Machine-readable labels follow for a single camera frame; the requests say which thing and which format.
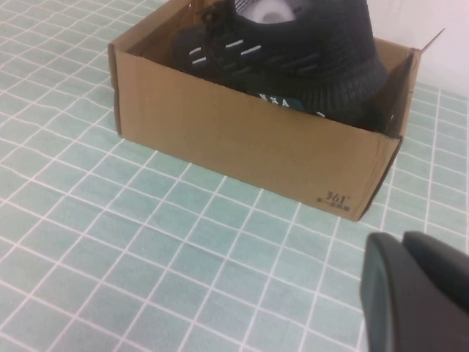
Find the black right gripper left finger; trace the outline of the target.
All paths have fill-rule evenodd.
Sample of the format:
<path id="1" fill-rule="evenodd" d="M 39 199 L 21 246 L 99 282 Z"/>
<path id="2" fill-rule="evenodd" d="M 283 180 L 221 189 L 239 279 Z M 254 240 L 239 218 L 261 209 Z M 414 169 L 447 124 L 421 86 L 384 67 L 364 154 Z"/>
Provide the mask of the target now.
<path id="1" fill-rule="evenodd" d="M 468 312 L 387 233 L 366 240 L 361 304 L 370 351 L 468 350 Z"/>

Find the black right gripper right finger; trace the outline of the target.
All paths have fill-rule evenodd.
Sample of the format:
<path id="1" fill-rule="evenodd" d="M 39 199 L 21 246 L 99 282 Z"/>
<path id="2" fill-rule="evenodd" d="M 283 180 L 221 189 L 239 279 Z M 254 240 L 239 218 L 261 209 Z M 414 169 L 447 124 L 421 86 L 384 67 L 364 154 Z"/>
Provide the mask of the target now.
<path id="1" fill-rule="evenodd" d="M 433 285 L 468 312 L 468 256 L 422 232 L 406 232 L 402 244 Z"/>

